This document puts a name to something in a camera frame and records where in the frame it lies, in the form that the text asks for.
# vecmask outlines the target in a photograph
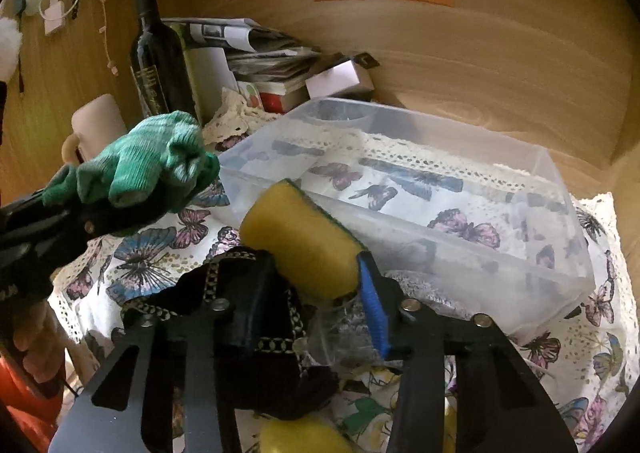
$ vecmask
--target yellow fruit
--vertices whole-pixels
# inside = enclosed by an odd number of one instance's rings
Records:
[[[260,453],[353,453],[349,443],[316,417],[270,420],[260,432]]]

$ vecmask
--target yellow sponge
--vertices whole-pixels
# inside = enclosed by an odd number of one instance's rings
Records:
[[[270,252],[278,272],[303,292],[336,298],[358,288],[356,255],[364,246],[290,180],[258,198],[240,240]]]
[[[285,422],[273,419],[260,430],[260,453],[353,453],[332,427],[307,415]]]

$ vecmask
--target cardboard box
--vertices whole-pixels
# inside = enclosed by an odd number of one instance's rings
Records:
[[[369,73],[353,61],[345,61],[306,80],[309,97],[337,96],[369,92],[373,83]]]

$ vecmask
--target mug handle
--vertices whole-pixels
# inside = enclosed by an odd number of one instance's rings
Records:
[[[71,134],[65,139],[65,142],[62,143],[62,162],[80,166],[80,161],[76,155],[76,149],[78,149],[79,144],[80,137],[78,137],[76,133]]]

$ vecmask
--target stack of papers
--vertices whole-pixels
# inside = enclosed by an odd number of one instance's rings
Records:
[[[163,18],[180,35],[201,122],[220,106],[222,87],[251,84],[266,110],[283,113],[308,99],[317,47],[250,18]]]
[[[286,81],[308,72],[320,51],[249,18],[164,18],[184,40],[185,49],[220,47],[239,80]]]

